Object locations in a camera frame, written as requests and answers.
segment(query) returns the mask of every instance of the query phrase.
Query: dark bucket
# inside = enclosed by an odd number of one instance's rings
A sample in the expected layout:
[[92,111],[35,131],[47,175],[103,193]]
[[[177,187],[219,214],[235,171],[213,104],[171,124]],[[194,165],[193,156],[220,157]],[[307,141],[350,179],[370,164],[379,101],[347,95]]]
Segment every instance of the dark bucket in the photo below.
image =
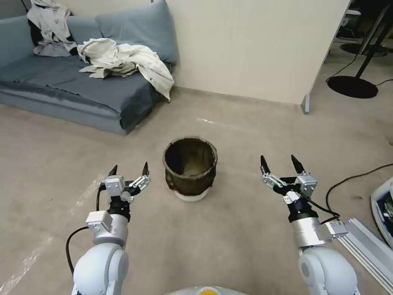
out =
[[183,137],[167,146],[163,162],[169,188],[184,196],[196,196],[213,185],[217,151],[200,137]]

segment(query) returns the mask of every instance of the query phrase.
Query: sofa cushion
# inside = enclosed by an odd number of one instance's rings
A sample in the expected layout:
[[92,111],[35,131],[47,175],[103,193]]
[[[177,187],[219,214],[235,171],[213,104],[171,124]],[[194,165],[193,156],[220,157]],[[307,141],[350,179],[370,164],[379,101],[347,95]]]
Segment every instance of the sofa cushion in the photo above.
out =
[[0,36],[0,67],[33,55],[34,44],[26,15],[0,20]]
[[164,62],[176,63],[177,49],[165,0],[95,18],[105,38],[118,44],[141,44],[157,52]]
[[67,17],[67,25],[77,44],[83,44],[83,41],[89,41],[91,38],[102,38],[101,31],[95,20],[69,16]]
[[161,99],[154,87],[139,73],[130,77],[93,79],[79,70],[86,64],[76,56],[32,56],[0,68],[0,87],[36,92],[56,104],[70,101],[101,108],[121,116],[124,126],[146,113]]

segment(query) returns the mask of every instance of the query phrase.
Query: floor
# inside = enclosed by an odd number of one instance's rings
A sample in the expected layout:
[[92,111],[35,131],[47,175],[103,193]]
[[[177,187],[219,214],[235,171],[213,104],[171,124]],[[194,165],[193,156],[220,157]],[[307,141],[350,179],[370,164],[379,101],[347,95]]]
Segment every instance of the floor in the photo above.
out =
[[[393,82],[370,100],[343,97],[324,83],[352,58],[335,45],[308,116],[299,106],[175,89],[171,104],[155,108],[122,137],[1,105],[0,295],[70,294],[65,240],[95,209],[97,182],[115,164],[133,179],[145,161],[152,183],[131,206],[123,294],[160,295],[196,285],[306,294],[287,208],[260,181],[259,156],[276,175],[292,176],[290,155],[296,155],[319,181],[313,198],[320,204],[336,182],[393,162]],[[345,72],[354,73],[362,59]],[[364,77],[393,78],[392,65],[393,57],[374,59]],[[213,188],[192,204],[167,188],[162,164],[167,144],[186,135],[209,140],[219,156]],[[392,174],[386,168],[338,187],[332,208],[378,234],[369,195]],[[73,238],[74,263],[91,240],[88,231]],[[362,294],[387,294],[338,242],[332,247],[354,266]]]

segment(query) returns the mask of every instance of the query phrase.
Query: crumpled white garment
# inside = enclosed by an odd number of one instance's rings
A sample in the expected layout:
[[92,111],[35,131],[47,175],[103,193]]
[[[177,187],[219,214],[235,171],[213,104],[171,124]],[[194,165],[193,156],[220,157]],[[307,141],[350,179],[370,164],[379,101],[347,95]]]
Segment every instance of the crumpled white garment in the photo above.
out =
[[130,76],[137,70],[168,101],[169,91],[174,81],[166,65],[156,52],[143,45],[120,44],[108,38],[90,39],[78,45],[82,60],[91,64],[80,72],[91,72],[92,78],[105,78],[107,75]]
[[69,9],[54,0],[31,0],[31,3],[32,7],[27,17],[41,30],[43,37],[34,53],[45,56],[70,56],[70,50],[77,44],[67,40],[71,36],[67,25],[67,17],[71,14]]

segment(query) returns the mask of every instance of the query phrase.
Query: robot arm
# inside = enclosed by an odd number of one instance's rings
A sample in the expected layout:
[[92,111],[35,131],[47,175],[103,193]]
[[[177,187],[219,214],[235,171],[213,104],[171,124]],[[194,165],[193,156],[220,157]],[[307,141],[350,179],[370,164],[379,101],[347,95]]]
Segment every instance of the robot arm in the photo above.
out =
[[120,295],[128,271],[128,255],[124,251],[128,237],[130,204],[135,195],[151,182],[147,163],[142,176],[125,182],[116,174],[116,166],[99,190],[111,197],[108,211],[90,212],[87,226],[93,231],[94,247],[77,262],[73,273],[72,295]]
[[338,252],[323,247],[336,237],[348,233],[341,221],[319,223],[318,214],[310,205],[317,180],[292,155],[298,176],[278,178],[271,173],[261,156],[261,180],[282,195],[289,209],[288,220],[294,228],[299,249],[298,268],[311,295],[359,294],[353,267]]

